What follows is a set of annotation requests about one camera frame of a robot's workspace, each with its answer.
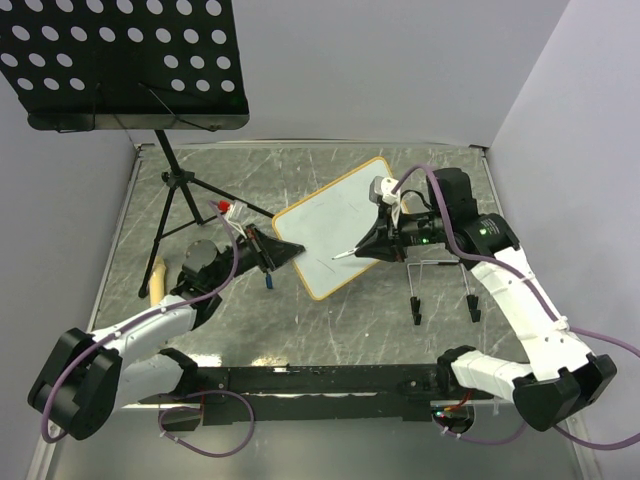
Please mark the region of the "white marker pen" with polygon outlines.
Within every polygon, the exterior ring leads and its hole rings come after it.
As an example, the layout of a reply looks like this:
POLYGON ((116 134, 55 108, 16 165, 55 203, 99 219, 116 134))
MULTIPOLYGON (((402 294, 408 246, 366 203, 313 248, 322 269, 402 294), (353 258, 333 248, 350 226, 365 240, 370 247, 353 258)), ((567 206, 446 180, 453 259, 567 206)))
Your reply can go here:
POLYGON ((349 256, 354 255, 356 251, 357 251, 357 248, 349 249, 349 250, 347 250, 345 252, 342 252, 342 253, 339 253, 339 254, 335 255, 334 257, 332 257, 332 260, 339 260, 339 259, 347 258, 349 256))

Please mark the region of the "yellow framed small whiteboard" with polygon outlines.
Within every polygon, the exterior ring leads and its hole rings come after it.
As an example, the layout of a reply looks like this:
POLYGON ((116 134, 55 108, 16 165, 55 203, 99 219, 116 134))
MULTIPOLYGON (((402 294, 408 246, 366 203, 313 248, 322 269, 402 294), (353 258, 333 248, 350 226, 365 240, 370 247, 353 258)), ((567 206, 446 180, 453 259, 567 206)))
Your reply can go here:
POLYGON ((306 251, 293 265, 307 293, 321 301, 377 264, 374 259, 332 260, 355 247, 374 224, 377 205, 369 200, 376 176, 391 177, 391 167, 374 157, 277 213, 272 228, 281 240, 306 251))

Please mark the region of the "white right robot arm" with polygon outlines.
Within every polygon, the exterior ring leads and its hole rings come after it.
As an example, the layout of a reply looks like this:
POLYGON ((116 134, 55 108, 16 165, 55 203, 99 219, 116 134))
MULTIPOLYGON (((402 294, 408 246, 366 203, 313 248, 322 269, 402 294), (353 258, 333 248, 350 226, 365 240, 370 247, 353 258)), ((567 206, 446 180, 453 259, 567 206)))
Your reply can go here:
POLYGON ((371 181, 369 199, 378 213, 354 256, 402 262, 411 247, 443 244, 491 295, 527 356, 518 363, 471 346, 449 349, 437 360, 438 390, 448 398, 476 390, 510 401, 537 431, 591 405, 617 373, 613 360, 571 332, 506 220, 479 212, 465 172, 428 169, 426 178, 428 207, 417 214, 403 212, 399 181, 371 181))

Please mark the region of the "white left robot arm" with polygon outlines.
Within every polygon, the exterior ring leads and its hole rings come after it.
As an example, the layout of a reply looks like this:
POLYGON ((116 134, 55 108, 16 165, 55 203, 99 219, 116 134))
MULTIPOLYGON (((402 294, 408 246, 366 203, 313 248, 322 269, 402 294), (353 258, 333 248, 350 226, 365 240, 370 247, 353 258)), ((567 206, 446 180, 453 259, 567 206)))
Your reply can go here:
POLYGON ((189 400, 198 387, 198 365, 163 342, 207 322, 234 278, 253 268, 271 273, 304 250, 255 225, 232 237, 224 250, 210 240, 192 243, 176 287, 158 305, 107 328, 62 334, 28 393, 28 404, 41 413, 44 425, 54 423, 84 440, 125 405, 154 395, 189 400))

